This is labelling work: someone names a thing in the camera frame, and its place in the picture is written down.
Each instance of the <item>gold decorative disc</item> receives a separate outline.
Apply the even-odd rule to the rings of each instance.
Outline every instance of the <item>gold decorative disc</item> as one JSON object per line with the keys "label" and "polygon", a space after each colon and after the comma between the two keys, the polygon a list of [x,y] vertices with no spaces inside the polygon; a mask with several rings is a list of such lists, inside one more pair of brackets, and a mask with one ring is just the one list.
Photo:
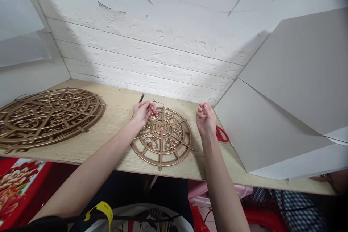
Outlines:
{"label": "gold decorative disc", "polygon": [[131,146],[139,157],[162,170],[181,162],[193,150],[191,129],[179,113],[164,107],[156,111],[159,117],[150,115]]}
{"label": "gold decorative disc", "polygon": [[26,151],[71,138],[91,127],[104,102],[82,89],[57,89],[16,99],[0,109],[0,148]]}

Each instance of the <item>wooden desk surface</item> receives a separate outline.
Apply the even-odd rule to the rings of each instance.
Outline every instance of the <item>wooden desk surface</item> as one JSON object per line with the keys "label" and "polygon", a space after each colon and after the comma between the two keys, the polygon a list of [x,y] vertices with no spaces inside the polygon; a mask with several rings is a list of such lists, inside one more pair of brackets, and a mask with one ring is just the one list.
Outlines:
{"label": "wooden desk surface", "polygon": [[[107,104],[103,117],[92,126],[87,133],[79,134],[66,141],[46,147],[30,149],[27,152],[13,151],[9,154],[5,154],[4,150],[1,150],[0,156],[81,164],[113,135],[115,135],[124,124],[126,124],[126,122],[132,117],[133,106],[139,102],[142,96],[141,92],[131,90],[119,91],[118,88],[74,79],[58,84],[52,89],[65,87],[81,88],[98,93]],[[159,171],[157,166],[153,166],[143,161],[137,154],[135,154],[133,149],[129,147],[116,169],[120,171],[152,175],[197,180],[205,179],[206,171],[202,143],[195,123],[195,111],[198,109],[199,105],[158,95],[145,94],[143,100],[150,99],[165,104],[170,109],[177,111],[179,114],[187,118],[192,131],[194,151],[190,152],[189,155],[179,164],[170,167],[163,167],[162,170]],[[230,143],[220,142],[220,147],[228,172],[235,184],[301,191],[313,194],[334,195],[334,191],[327,182],[317,182],[311,179],[286,182],[284,180],[278,181],[248,174],[244,170],[236,151]]]}

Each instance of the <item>yellow strap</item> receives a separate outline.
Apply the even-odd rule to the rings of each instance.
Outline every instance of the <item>yellow strap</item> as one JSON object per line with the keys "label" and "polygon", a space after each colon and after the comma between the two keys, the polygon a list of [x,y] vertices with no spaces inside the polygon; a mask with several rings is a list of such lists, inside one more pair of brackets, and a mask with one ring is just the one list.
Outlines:
{"label": "yellow strap", "polygon": [[86,213],[86,218],[84,219],[84,221],[88,221],[91,218],[91,211],[93,209],[95,209],[95,208],[97,210],[103,212],[107,216],[107,218],[109,220],[109,232],[110,232],[111,231],[112,218],[113,218],[113,212],[112,212],[111,207],[108,205],[108,203],[106,203],[104,201],[101,201],[94,208],[92,208],[90,211],[88,211]]}

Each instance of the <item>red scissor handle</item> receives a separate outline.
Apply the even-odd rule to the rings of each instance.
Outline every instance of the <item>red scissor handle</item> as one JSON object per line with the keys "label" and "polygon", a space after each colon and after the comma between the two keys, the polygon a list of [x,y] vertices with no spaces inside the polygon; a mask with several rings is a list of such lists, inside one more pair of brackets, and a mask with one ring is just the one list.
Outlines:
{"label": "red scissor handle", "polygon": [[219,126],[216,126],[216,136],[218,141],[229,142],[229,137],[227,136],[226,132]]}

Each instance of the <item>hand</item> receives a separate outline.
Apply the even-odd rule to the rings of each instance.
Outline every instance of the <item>hand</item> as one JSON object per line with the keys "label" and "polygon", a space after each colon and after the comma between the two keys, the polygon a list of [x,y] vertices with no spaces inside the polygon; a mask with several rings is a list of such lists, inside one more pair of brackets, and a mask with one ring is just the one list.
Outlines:
{"label": "hand", "polygon": [[196,123],[201,137],[216,135],[216,116],[208,103],[200,103],[196,113]]}
{"label": "hand", "polygon": [[[148,117],[151,115],[152,111],[149,108],[150,101],[142,101],[140,103],[137,103],[133,108],[133,118],[132,120],[135,122],[135,124],[140,128],[139,131],[143,126],[146,125],[146,122],[148,121]],[[156,109],[156,105],[154,103],[151,103],[152,107]]]}

